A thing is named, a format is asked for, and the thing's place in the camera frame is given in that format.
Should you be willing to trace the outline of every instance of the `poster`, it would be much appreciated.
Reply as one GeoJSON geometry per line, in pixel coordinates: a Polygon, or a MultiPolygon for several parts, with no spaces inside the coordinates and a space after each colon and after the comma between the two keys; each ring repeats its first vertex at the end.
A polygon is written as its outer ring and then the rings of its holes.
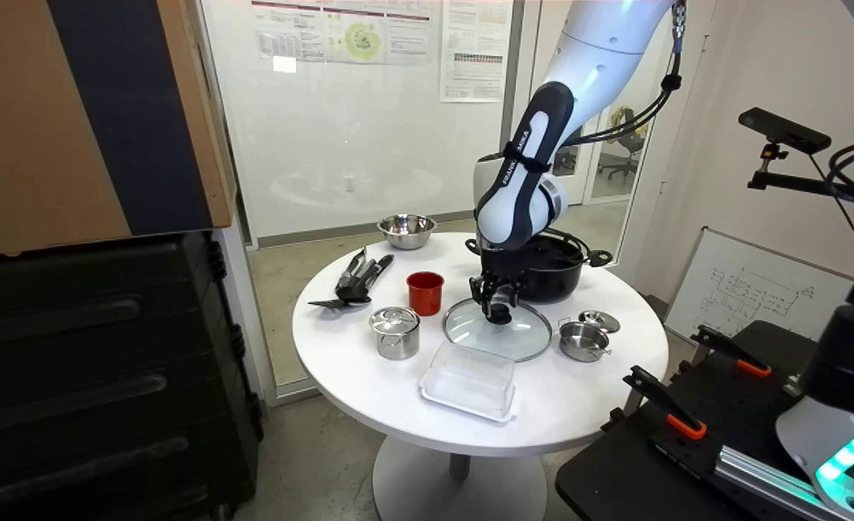
{"type": "Polygon", "coordinates": [[[504,99],[508,18],[508,0],[443,0],[443,102],[504,99]]]}
{"type": "Polygon", "coordinates": [[[303,64],[424,64],[432,14],[420,0],[252,0],[258,46],[303,64]]]}

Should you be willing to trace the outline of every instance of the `red cup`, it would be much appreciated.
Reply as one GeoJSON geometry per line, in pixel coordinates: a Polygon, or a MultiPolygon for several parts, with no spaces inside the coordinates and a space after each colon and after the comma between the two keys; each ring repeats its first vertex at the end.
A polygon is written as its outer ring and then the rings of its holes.
{"type": "Polygon", "coordinates": [[[413,273],[404,279],[407,287],[407,308],[417,315],[433,315],[436,310],[443,310],[443,284],[445,279],[436,273],[413,273]]]}

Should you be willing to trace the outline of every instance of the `black cabinet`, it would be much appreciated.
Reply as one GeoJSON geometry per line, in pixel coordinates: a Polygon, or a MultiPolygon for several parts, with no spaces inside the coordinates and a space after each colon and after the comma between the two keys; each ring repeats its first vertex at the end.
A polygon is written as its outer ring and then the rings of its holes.
{"type": "Polygon", "coordinates": [[[0,258],[0,519],[229,512],[261,409],[204,234],[0,258]]]}

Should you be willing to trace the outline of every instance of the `round white table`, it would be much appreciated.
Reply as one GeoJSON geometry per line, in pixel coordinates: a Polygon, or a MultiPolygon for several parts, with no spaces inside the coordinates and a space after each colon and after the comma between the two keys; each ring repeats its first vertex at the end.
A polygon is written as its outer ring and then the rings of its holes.
{"type": "Polygon", "coordinates": [[[291,310],[294,351],[317,391],[353,419],[388,435],[374,464],[374,501],[384,521],[542,519],[547,484],[539,454],[597,435],[608,410],[624,406],[630,389],[623,377],[630,364],[665,377],[665,329],[654,310],[608,268],[582,267],[570,297],[534,310],[553,334],[582,310],[618,318],[623,329],[611,335],[599,361],[566,360],[553,335],[542,357],[514,361],[514,418],[504,425],[424,402],[417,383],[447,344],[443,313],[469,297],[469,279],[481,273],[478,254],[463,245],[466,238],[471,234],[432,234],[417,251],[374,244],[368,254],[392,254],[392,263],[369,287],[369,305],[311,308],[308,302],[332,297],[340,268],[355,254],[348,251],[303,287],[291,310]],[[381,360],[368,315],[379,308],[404,308],[404,279],[421,268],[445,279],[443,313],[420,322],[417,357],[381,360]]]}

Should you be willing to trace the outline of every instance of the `glass lid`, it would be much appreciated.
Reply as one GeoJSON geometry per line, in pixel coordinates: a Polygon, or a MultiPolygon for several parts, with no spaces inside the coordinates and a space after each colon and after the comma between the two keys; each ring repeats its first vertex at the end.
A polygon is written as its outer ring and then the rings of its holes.
{"type": "Polygon", "coordinates": [[[553,338],[547,318],[533,308],[517,305],[508,323],[492,323],[471,297],[447,310],[443,329],[456,347],[485,351],[511,361],[539,357],[553,338]]]}

